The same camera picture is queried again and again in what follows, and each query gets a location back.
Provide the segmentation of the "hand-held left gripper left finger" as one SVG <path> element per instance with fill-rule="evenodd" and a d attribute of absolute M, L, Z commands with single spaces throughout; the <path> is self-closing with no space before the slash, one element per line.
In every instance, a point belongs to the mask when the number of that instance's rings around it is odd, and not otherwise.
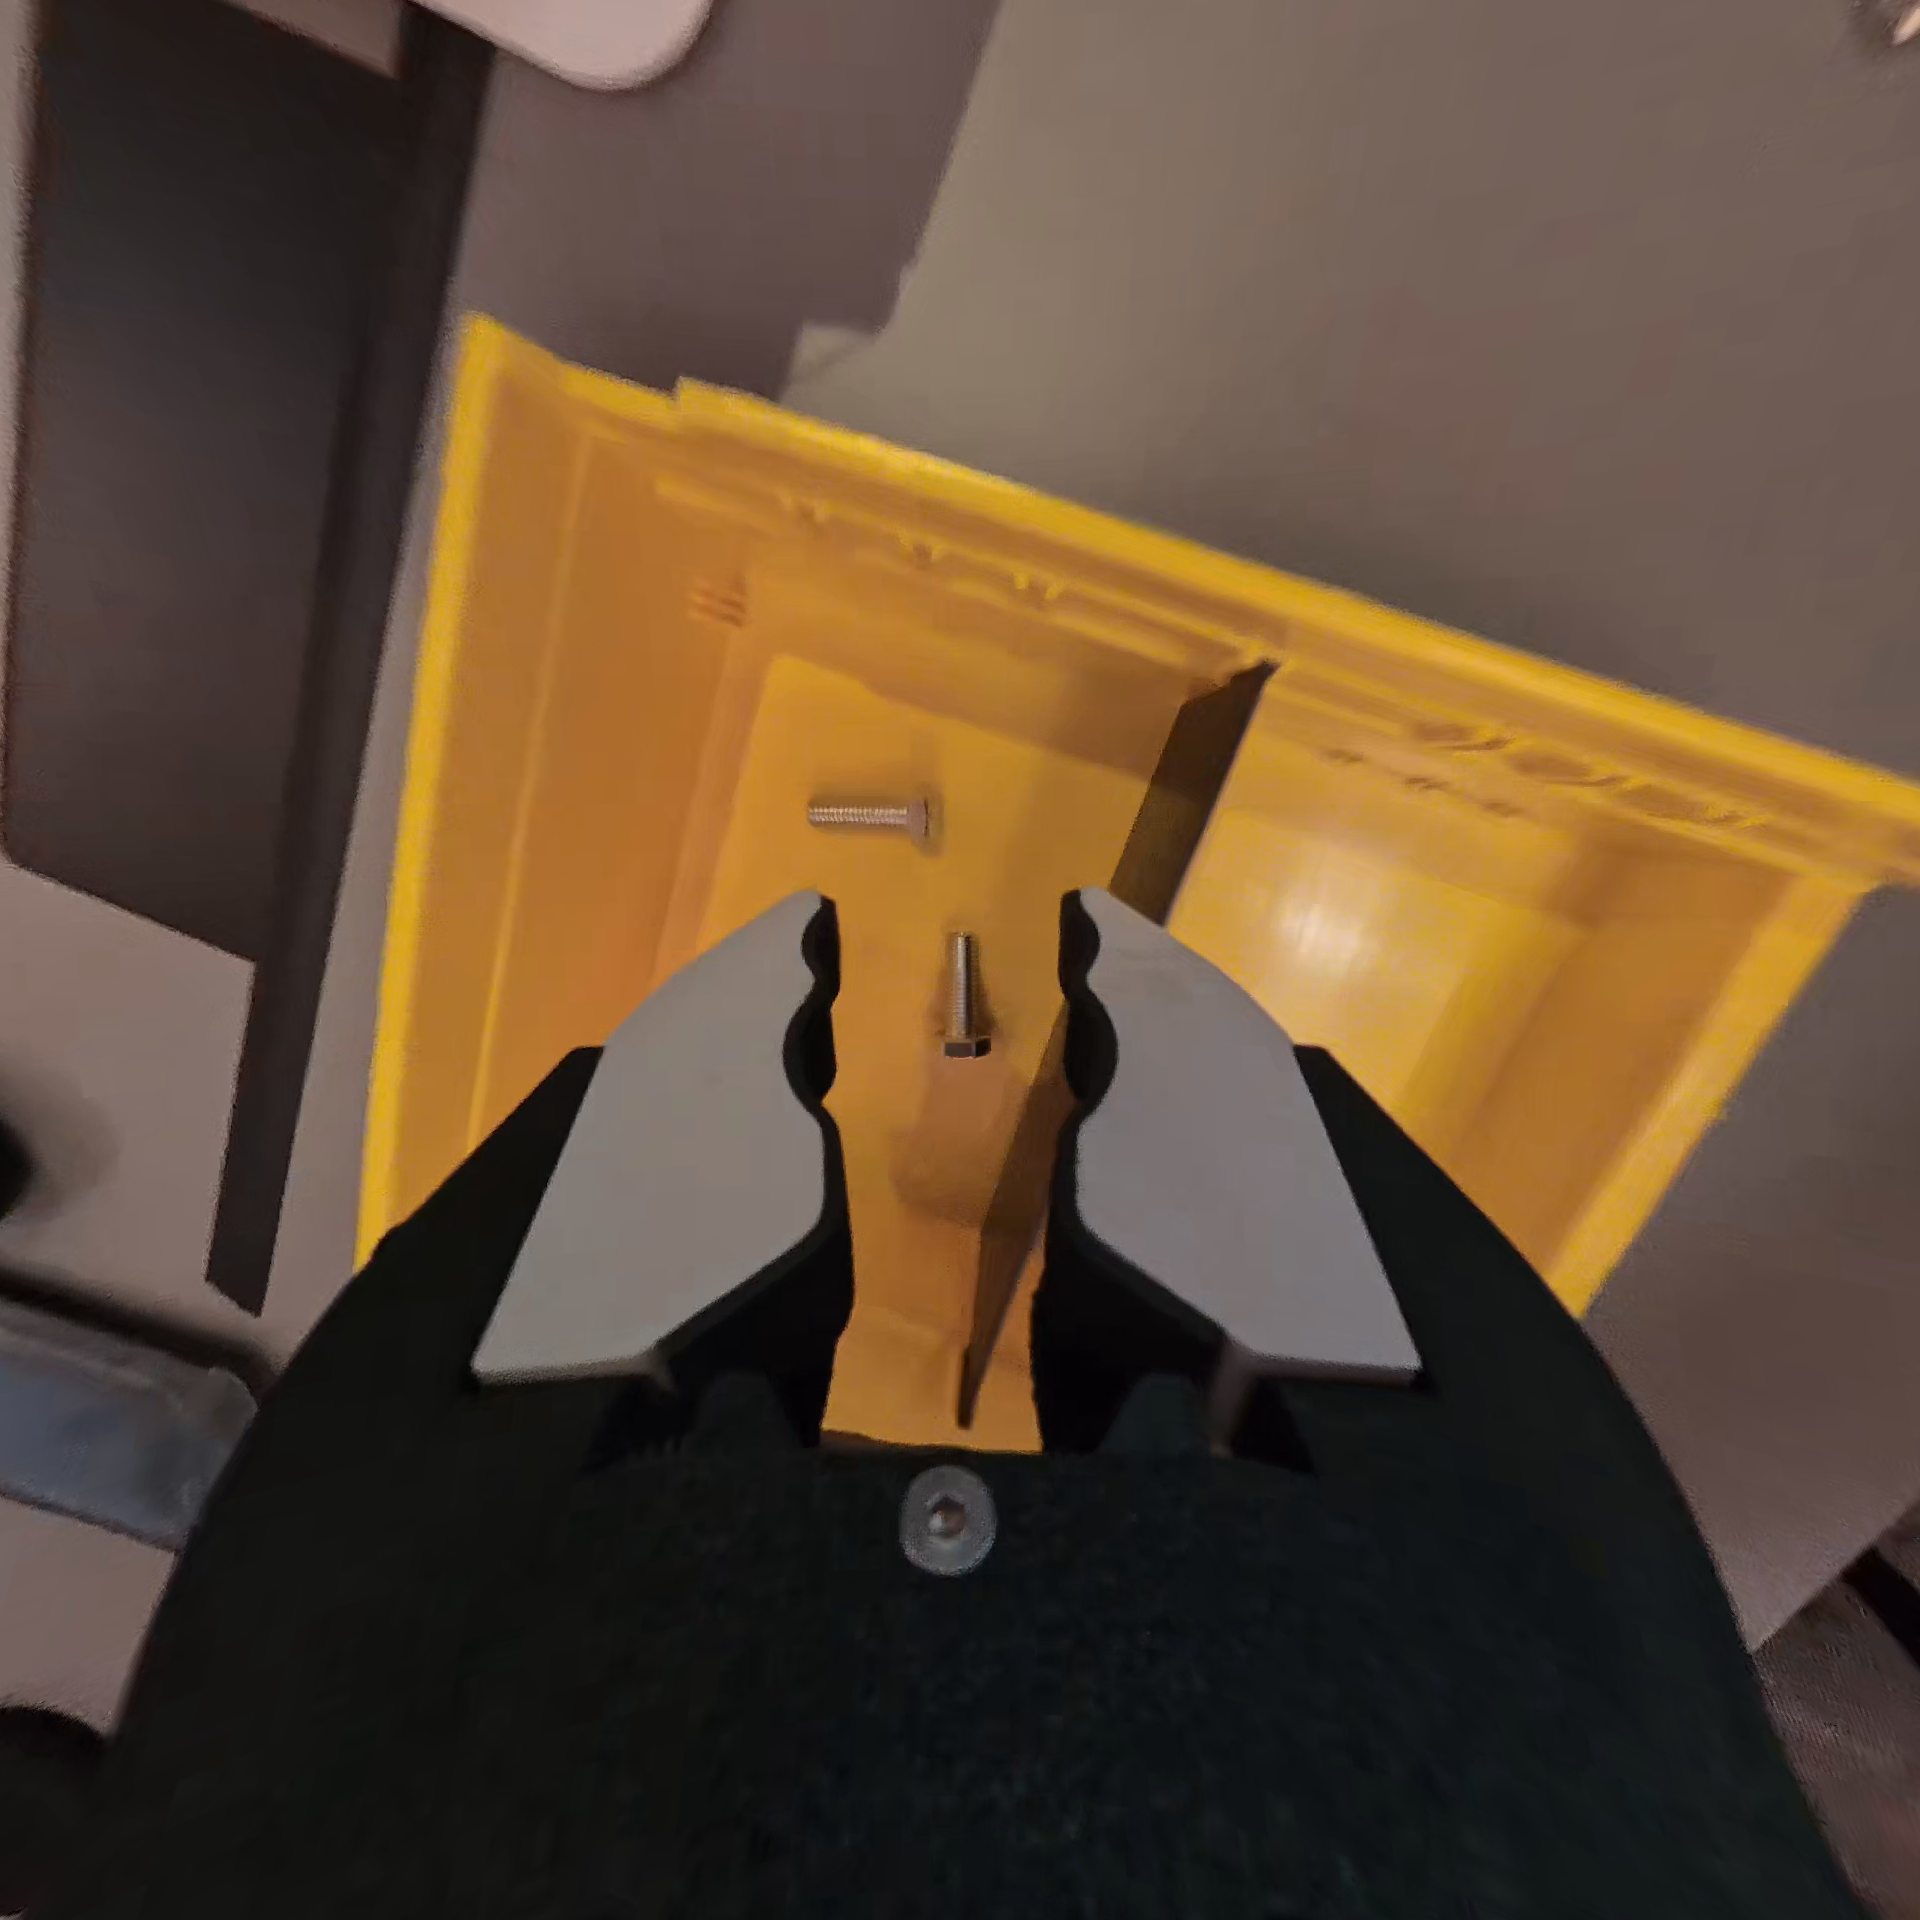
<path fill-rule="evenodd" d="M 485 1386 L 661 1374 L 848 1224 L 828 1112 L 834 900 L 795 891 L 611 1032 L 472 1368 Z"/>

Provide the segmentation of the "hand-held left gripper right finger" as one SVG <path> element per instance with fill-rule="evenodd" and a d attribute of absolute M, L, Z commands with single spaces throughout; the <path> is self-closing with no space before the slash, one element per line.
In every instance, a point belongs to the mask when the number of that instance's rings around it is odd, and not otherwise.
<path fill-rule="evenodd" d="M 1417 1343 L 1288 1028 L 1106 890 L 1064 900 L 1061 959 L 1061 1250 L 1243 1376 L 1411 1386 Z"/>

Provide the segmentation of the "yellow plastic bin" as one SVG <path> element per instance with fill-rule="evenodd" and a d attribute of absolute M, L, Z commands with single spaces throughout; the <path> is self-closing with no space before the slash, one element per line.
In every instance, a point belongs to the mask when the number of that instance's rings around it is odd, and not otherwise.
<path fill-rule="evenodd" d="M 1268 668 L 1170 932 L 1582 1311 L 1861 900 L 1915 781 L 692 381 L 464 326 L 354 1259 L 569 1048 L 836 900 L 854 1311 L 828 1424 L 1032 1451 L 1024 1299 L 954 1420 L 979 1240 L 1181 708 Z M 936 803 L 931 844 L 809 799 Z M 993 1051 L 944 1056 L 944 943 Z"/>

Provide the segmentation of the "dark panel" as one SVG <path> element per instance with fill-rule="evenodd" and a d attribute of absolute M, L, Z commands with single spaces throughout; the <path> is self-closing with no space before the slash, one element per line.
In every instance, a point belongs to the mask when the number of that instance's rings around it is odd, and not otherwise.
<path fill-rule="evenodd" d="M 5 1259 L 262 1314 L 493 51 L 5 4 Z"/>

